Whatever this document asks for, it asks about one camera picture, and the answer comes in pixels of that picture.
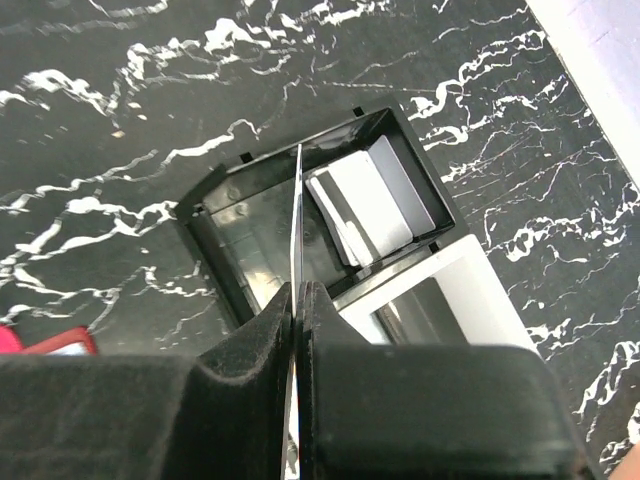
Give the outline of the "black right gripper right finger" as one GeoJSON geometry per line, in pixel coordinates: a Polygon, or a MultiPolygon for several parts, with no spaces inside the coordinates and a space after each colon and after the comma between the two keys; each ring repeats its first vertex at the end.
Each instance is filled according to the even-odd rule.
{"type": "Polygon", "coordinates": [[[306,282],[296,305],[304,479],[596,479],[550,369],[515,346],[374,345],[306,282]]]}

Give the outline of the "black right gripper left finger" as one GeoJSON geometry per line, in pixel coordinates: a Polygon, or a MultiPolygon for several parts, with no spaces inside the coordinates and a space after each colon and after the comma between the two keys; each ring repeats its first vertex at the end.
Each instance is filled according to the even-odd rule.
{"type": "Polygon", "coordinates": [[[5,479],[280,479],[291,293],[199,356],[1,360],[5,479]]]}

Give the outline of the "white VIP diamond card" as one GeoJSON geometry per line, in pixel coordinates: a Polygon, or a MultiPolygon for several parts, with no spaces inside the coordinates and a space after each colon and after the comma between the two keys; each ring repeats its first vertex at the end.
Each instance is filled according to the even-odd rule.
{"type": "Polygon", "coordinates": [[[296,148],[296,163],[294,171],[294,192],[292,205],[292,220],[290,232],[290,277],[292,290],[298,291],[303,277],[303,145],[296,148]]]}

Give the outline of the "white VIP chip card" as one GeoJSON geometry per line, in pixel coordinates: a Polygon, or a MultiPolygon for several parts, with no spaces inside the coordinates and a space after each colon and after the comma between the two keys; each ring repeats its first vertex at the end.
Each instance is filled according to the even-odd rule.
{"type": "Polygon", "coordinates": [[[412,242],[413,234],[368,152],[356,151],[313,170],[305,185],[344,264],[366,267],[412,242]]]}

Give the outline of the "red leather card holder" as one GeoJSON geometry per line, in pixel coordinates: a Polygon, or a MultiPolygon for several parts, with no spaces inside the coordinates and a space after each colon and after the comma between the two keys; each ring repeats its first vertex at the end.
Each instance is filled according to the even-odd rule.
{"type": "Polygon", "coordinates": [[[26,346],[11,327],[2,325],[1,354],[97,355],[98,348],[92,335],[84,326],[72,328],[26,346]]]}

